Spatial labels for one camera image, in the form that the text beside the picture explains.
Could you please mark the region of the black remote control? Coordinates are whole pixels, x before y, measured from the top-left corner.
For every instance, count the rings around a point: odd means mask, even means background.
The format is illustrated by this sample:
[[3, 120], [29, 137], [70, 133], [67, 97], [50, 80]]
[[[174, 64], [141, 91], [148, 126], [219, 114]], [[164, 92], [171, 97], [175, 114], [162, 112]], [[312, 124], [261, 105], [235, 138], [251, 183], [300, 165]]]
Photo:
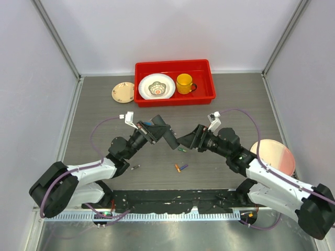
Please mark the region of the black remote control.
[[151, 120], [153, 124], [157, 126], [165, 126], [167, 128], [166, 132], [164, 133], [163, 137], [170, 146], [171, 149], [176, 149], [179, 147], [179, 143], [177, 142], [177, 139], [175, 135], [173, 134], [171, 130], [171, 126], [166, 124], [165, 121], [162, 119], [160, 115], [156, 115], [154, 118]]

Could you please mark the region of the orange battery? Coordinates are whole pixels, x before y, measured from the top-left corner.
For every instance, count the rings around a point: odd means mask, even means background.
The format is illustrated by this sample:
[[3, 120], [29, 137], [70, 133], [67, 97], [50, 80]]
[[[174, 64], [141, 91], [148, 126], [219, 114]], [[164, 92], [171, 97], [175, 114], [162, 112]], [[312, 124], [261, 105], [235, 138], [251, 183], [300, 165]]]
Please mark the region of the orange battery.
[[176, 170], [177, 170], [179, 173], [181, 172], [181, 170], [180, 170], [178, 164], [175, 164], [175, 168], [176, 168]]

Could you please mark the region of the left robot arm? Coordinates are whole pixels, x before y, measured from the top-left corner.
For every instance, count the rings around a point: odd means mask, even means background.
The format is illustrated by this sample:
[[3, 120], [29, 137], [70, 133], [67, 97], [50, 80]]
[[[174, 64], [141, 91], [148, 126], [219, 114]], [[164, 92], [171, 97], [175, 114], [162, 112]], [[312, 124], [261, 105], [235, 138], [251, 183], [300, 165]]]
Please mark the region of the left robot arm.
[[130, 160], [146, 143], [156, 144], [164, 138], [171, 149], [179, 144], [170, 125], [160, 115], [152, 119], [151, 124], [143, 121], [133, 123], [125, 119], [125, 124], [134, 128], [129, 139], [116, 137], [112, 140], [108, 154], [100, 160], [83, 165], [66, 166], [61, 161], [53, 163], [32, 185], [29, 195], [40, 208], [41, 218], [52, 218], [61, 213], [82, 193], [83, 188], [94, 188], [93, 196], [84, 194], [84, 203], [96, 204], [107, 208], [111, 204], [111, 195], [102, 182], [122, 175], [130, 166]]

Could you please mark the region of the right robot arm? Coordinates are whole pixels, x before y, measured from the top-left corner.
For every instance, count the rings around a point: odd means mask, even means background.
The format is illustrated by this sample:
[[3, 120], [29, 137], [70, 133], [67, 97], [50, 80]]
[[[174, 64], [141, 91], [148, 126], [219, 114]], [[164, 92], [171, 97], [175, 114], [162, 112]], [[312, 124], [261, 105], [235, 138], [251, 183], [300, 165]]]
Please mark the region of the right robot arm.
[[236, 194], [241, 206], [255, 203], [276, 210], [319, 240], [334, 226], [334, 196], [327, 186], [304, 183], [258, 160], [254, 153], [241, 146], [232, 128], [222, 128], [214, 135], [199, 124], [177, 141], [188, 149], [209, 150], [225, 157], [233, 172], [246, 177], [243, 182], [246, 188]]

